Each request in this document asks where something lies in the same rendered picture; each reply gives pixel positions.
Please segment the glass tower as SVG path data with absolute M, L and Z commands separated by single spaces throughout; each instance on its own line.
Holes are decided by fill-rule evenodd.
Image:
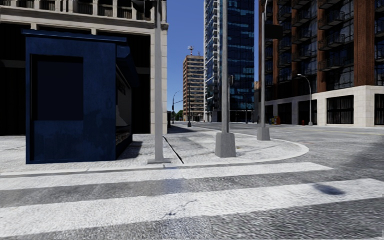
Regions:
M 223 0 L 204 0 L 204 119 L 222 120 Z M 229 119 L 251 120 L 255 83 L 255 0 L 227 0 Z

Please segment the blue booth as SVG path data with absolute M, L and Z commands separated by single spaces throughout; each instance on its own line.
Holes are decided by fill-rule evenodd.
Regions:
M 138 83 L 124 37 L 24 29 L 26 163 L 113 161 L 118 87 Z

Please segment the brown brick building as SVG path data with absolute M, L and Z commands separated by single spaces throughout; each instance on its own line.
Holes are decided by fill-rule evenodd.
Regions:
M 204 117 L 204 58 L 190 54 L 183 61 L 183 119 L 200 122 Z

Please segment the grey street lamp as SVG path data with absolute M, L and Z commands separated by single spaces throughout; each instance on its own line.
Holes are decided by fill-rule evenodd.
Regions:
M 306 79 L 307 82 L 308 82 L 308 87 L 309 87 L 309 102 L 308 102 L 308 105 L 309 105 L 309 122 L 308 122 L 308 125 L 311 127 L 311 126 L 313 126 L 313 122 L 312 122 L 312 89 L 311 89 L 311 82 L 309 81 L 309 79 L 306 76 L 304 76 L 304 75 L 302 75 L 300 73 L 298 73 L 297 75 L 299 77 L 302 77 L 302 78 Z

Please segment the pale concrete building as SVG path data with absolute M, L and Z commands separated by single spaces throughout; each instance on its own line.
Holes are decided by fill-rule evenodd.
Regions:
M 153 134 L 156 45 L 161 46 L 162 104 L 167 103 L 167 0 L 161 4 L 161 34 L 155 35 L 156 1 L 0 0 L 0 136 L 24 135 L 25 46 L 23 30 L 125 37 L 139 85 L 133 91 L 135 134 Z

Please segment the grey pole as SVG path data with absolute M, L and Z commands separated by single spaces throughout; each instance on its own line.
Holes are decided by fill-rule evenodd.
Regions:
M 230 94 L 228 76 L 228 0 L 222 0 L 221 132 L 216 134 L 215 155 L 236 156 L 235 135 L 230 132 Z

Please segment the red brick building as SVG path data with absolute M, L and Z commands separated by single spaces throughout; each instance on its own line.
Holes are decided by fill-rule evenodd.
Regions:
M 384 126 L 384 0 L 269 0 L 265 120 Z

